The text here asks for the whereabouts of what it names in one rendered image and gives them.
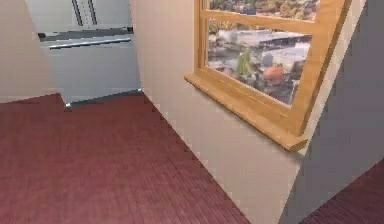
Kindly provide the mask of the wooden framed window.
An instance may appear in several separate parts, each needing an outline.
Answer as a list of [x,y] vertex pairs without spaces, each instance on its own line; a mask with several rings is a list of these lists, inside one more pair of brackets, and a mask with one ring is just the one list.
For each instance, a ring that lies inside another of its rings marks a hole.
[[188,83],[287,151],[305,129],[351,0],[195,0]]

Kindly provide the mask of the silver grey fridge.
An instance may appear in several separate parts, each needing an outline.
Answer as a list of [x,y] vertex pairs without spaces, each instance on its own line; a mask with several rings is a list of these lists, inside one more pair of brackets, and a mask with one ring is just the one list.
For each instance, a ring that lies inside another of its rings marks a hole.
[[[83,26],[77,25],[71,0],[25,2],[66,108],[141,90],[130,0],[93,0],[97,25],[92,24],[87,0],[77,0]],[[119,38],[132,41],[49,49],[50,45]]]

